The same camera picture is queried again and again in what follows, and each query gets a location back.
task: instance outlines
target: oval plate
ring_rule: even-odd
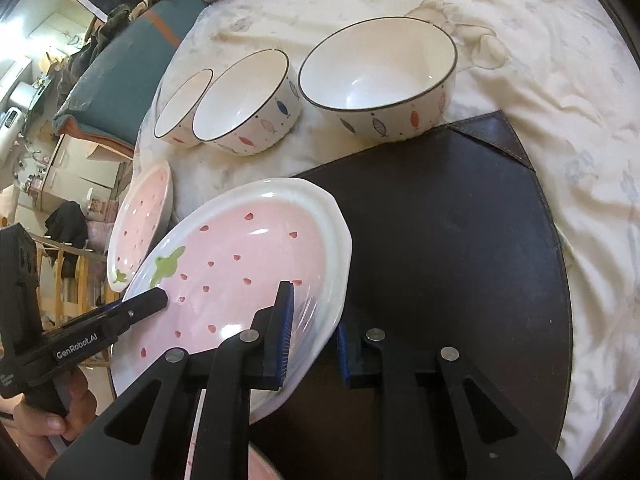
[[[252,391],[251,420],[277,409],[331,337],[342,315],[351,235],[334,198],[297,178],[237,187],[190,214],[149,254],[124,299],[160,286],[167,309],[124,333],[111,373],[122,393],[172,347],[216,348],[273,304],[281,280],[295,308],[284,387]]]
[[[166,161],[131,183],[109,241],[107,277],[111,290],[121,292],[129,286],[149,249],[166,233],[173,204],[174,185]]]

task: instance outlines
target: bed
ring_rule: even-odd
[[[443,27],[460,50],[444,122],[500,108],[532,160],[562,240],[574,363],[558,451],[574,474],[593,457],[640,375],[640,71],[597,0],[219,0],[182,42],[140,130],[144,169],[167,158],[174,219],[260,178],[289,176],[368,145],[305,104],[274,148],[242,158],[154,139],[165,103],[193,74],[219,75],[263,48],[298,69],[341,27],[411,15]]]

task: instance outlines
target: white appliance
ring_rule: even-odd
[[[0,126],[0,166],[3,166],[9,156],[14,141],[22,131],[27,116],[18,108],[9,108]]]

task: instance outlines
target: black leather mat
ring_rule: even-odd
[[[558,234],[532,165],[494,112],[300,175],[353,237],[348,305],[424,348],[471,357],[556,445],[572,358]],[[340,383],[329,342],[251,439],[286,480],[377,478],[376,403]]]

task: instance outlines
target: silver bolt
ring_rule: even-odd
[[[181,348],[171,348],[166,351],[164,358],[170,363],[179,363],[184,358],[184,350]]]
[[[382,341],[386,334],[381,328],[369,328],[365,335],[369,341]]]
[[[460,357],[460,352],[453,348],[453,346],[445,346],[440,350],[440,355],[445,361],[455,361]]]
[[[260,334],[253,328],[250,328],[249,330],[242,330],[240,333],[240,341],[244,341],[245,343],[253,343],[259,337]]]

